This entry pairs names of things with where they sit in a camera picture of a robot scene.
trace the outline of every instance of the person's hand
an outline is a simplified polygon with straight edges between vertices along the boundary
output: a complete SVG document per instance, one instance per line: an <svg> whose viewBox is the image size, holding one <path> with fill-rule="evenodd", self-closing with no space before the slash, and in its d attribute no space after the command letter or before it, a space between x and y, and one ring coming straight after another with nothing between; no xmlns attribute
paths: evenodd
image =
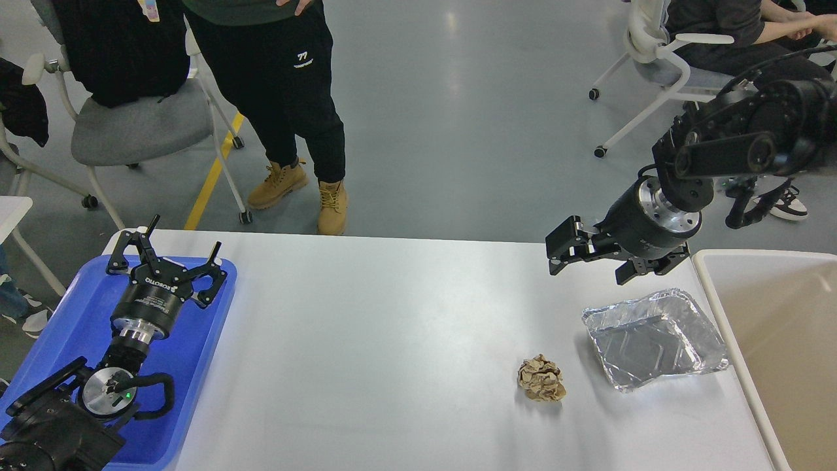
<svg viewBox="0 0 837 471"><path fill-rule="evenodd" d="M814 15L810 12L788 12L788 19L787 21L799 21L803 19L814 18ZM811 28L802 29L797 31L796 33L788 34L788 37L793 39L794 41L799 41L800 39L804 38L811 34L814 30Z"/></svg>
<svg viewBox="0 0 837 471"><path fill-rule="evenodd" d="M819 15L817 18L820 18L822 23L814 28L814 31L823 39L837 41L837 14Z"/></svg>
<svg viewBox="0 0 837 471"><path fill-rule="evenodd" d="M276 0L276 5L280 7L284 7L290 0ZM296 6L296 11L294 11L295 16L300 16L302 12L308 8L308 5L311 5L314 0L300 0L300 4Z"/></svg>

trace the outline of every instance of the crumpled paper ball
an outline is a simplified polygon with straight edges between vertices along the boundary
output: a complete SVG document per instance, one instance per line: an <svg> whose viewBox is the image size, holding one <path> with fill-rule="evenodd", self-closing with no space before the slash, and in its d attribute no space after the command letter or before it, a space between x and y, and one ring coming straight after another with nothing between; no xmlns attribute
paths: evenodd
<svg viewBox="0 0 837 471"><path fill-rule="evenodd" d="M561 370L543 354L525 360L517 371L517 384L526 392L526 397L534 401L557 402L563 399L567 390L561 379Z"/></svg>

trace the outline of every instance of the white logo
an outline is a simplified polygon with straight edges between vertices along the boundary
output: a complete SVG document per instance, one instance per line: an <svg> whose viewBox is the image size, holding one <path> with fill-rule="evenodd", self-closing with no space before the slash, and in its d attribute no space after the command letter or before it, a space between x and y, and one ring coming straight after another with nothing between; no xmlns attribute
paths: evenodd
<svg viewBox="0 0 837 471"><path fill-rule="evenodd" d="M303 60L308 59L308 51L300 52L299 54L296 55L296 57L300 60L300 62L302 62ZM302 67L305 67L306 65L311 65L312 62L314 62L313 59L308 59L308 61L302 62L302 64L294 65L294 68L295 69L301 69Z"/></svg>
<svg viewBox="0 0 837 471"><path fill-rule="evenodd" d="M171 287L171 286L168 286L167 284L160 283L160 282L159 282L159 281L157 281L157 280L152 280L152 279L151 279L151 278L149 278L149 277L146 277L146 283L148 283L148 284L150 284L150 285L158 286L158 287L164 287L164 288L166 288L167 290L169 290L169 291L171 291L171 292L176 292L176 291L177 291L177 288L175 288L175 287Z"/></svg>

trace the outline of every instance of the chair leg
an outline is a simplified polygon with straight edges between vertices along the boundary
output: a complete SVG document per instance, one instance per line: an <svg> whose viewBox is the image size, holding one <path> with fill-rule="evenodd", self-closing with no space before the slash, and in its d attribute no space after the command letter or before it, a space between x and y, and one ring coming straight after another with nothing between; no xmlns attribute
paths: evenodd
<svg viewBox="0 0 837 471"><path fill-rule="evenodd" d="M26 168L23 169L22 172L18 172L14 175L14 179L12 180L12 188L9 192L15 196L26 196L26 192L29 190L29 180L32 178L32 172L28 171Z"/></svg>
<svg viewBox="0 0 837 471"><path fill-rule="evenodd" d="M22 168L23 170L35 173L36 175L40 175L41 177L44 177L47 180L50 180L60 186L63 186L64 188L74 193L80 194L85 197L90 196L90 192L87 191L87 189L81 187L80 185L74 184L68 179L65 179L64 177L60 177L55 173L50 172L46 168L43 168L35 163L29 162L25 158L22 158L19 155L17 155L11 148L5 148L5 146L2 147L3 155L5 155L6 158L8 158L10 161L12 161L12 163Z"/></svg>
<svg viewBox="0 0 837 471"><path fill-rule="evenodd" d="M641 111L638 115L634 117L634 119L630 120L628 124L624 125L622 129L619 129L616 134L614 134L610 139L608 139L601 147L604 149L605 152L609 148L611 148L616 142L618 142L622 137L625 137L626 134L633 131L635 127L637 127L642 121L645 120L651 113L657 110L663 103L671 99L671 96L674 95L675 92L668 90L660 93L657 95L657 98L651 102L650 105L646 106L643 111Z"/></svg>
<svg viewBox="0 0 837 471"><path fill-rule="evenodd" d="M32 250L32 247L29 245L29 243L27 243L20 235L20 231L17 227L12 229L12 238L18 243L21 250L23 250L23 253L26 254L29 260L32 261L32 264L35 265L35 268L38 269L41 276L44 277L44 280L47 281L49 287L53 288L53 291L55 291L59 296L64 296L64 294L67 292L67 288L65 288L64 285L62 285L61 282L58 281L58 278L55 276L54 273L52 273L51 270L49 270L47 264L44 263L43 260L41 260L41 257L39 257L34 250Z"/></svg>
<svg viewBox="0 0 837 471"><path fill-rule="evenodd" d="M233 135L233 147L237 149L244 147L244 141L241 140L241 137L239 137L239 134L235 131L233 123L227 119L227 115L223 114L221 106L218 104L218 101L215 100L215 95L213 95L212 92L206 88L204 88L204 91L206 91L207 97L209 98L209 103L211 103L213 108L215 108L215 111L218 112L218 115L221 117L221 121L227 126L227 129L229 129L229 133Z"/></svg>
<svg viewBox="0 0 837 471"><path fill-rule="evenodd" d="M107 214L110 215L110 218L113 219L113 223L116 224L116 229L125 229L125 223L122 222L122 219L119 217L119 214L116 213L116 208L114 208L113 204L110 202L110 199L107 197L107 195L105 195L105 191L99 184L99 179L96 178L95 168L90 165L87 166L87 177L90 179L90 184L93 185L93 190L96 192L96 195L99 197L99 200L101 200L102 204L105 205Z"/></svg>
<svg viewBox="0 0 837 471"><path fill-rule="evenodd" d="M593 82L592 88L596 88L599 85L602 85L602 82L607 80L614 72L628 60L628 53L622 54L622 57L618 58L613 65L611 65L607 70L604 71L602 76L598 77L596 81Z"/></svg>
<svg viewBox="0 0 837 471"><path fill-rule="evenodd" d="M233 197L235 198L235 204L239 207L239 220L243 224L249 224L252 221L253 216L247 211L247 207L244 206L244 200L241 198L241 193L239 193L239 188L235 185L233 181L233 175L229 172L229 168L227 167L227 162L223 158L223 154L221 153L221 144L218 142L218 135L213 132L213 141L215 142L215 155L218 159L218 162L221 164L221 169L223 170L224 176L227 178L227 183L229 184L229 188L233 191Z"/></svg>

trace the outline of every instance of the gray floor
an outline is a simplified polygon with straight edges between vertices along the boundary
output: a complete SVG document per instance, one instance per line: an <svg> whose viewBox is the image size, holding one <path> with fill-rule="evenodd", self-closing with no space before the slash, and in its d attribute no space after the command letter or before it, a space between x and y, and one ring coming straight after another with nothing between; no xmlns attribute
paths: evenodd
<svg viewBox="0 0 837 471"><path fill-rule="evenodd" d="M651 145L680 111L677 103L664 106L605 159L593 156L656 92L628 65L602 87L598 102L587 98L590 84L621 54L627 8L617 0L328 2L336 41L333 95L347 132L347 235L542 242L569 215L602 218L637 169L651 162ZM54 57L56 51L28 2L3 2L1 56L22 65L32 53ZM88 94L69 82L78 108ZM49 107L49 144L13 141L24 157L88 185L69 155L72 121L54 79L45 76L39 86ZM241 135L247 147L233 150L229 165L246 193L264 177L266 161L246 122ZM211 152L206 141L137 170L105 168L100 178L128 225L144 225L159 213L159 227L180 229L212 165ZM835 252L831 182L806 176L798 186L808 220L768 218L729 230L723 218L732 202L719 196L705 210L692 249ZM34 178L29 194L34 207L21 231L69 283L116 228L104 210L82 209L80 198L45 180ZM242 226L220 180L198 229L312 234L318 205L316 186L309 185ZM15 244L4 246L20 284L56 304ZM0 323L1 377L12 375L30 345Z"/></svg>

